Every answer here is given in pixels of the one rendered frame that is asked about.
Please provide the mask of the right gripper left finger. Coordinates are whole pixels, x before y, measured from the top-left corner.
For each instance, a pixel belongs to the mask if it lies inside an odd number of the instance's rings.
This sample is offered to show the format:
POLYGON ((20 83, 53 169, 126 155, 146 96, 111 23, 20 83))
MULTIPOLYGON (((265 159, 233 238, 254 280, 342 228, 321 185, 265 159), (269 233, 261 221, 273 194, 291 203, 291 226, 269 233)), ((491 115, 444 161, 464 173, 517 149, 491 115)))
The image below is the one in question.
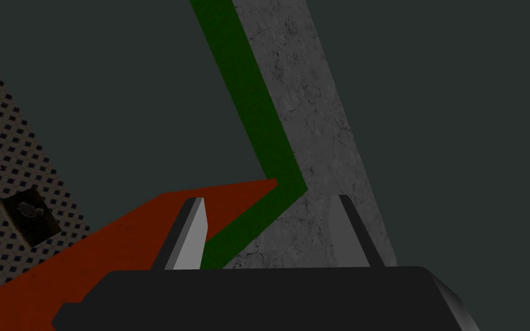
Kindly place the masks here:
POLYGON ((207 232, 208 220, 204 198, 188 198, 173 222, 151 270, 199 269, 207 232))

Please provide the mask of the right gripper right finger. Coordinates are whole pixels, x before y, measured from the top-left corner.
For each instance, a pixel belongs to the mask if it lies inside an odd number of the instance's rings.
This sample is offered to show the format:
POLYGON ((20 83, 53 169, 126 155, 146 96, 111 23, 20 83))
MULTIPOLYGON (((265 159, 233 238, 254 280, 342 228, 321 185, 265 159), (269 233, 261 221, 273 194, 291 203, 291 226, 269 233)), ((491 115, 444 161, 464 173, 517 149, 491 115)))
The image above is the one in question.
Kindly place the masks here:
POLYGON ((331 196, 328 226, 338 267, 385 266, 349 196, 331 196))

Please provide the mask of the dark picture of a bird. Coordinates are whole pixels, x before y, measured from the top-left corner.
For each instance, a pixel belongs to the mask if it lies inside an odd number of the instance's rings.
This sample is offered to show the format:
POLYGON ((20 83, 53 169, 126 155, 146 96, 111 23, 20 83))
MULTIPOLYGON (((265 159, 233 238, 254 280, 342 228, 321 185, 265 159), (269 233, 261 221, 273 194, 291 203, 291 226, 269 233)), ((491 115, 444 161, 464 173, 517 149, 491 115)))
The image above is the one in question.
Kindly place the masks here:
POLYGON ((30 249, 62 231, 34 187, 0 199, 0 205, 24 245, 30 249))

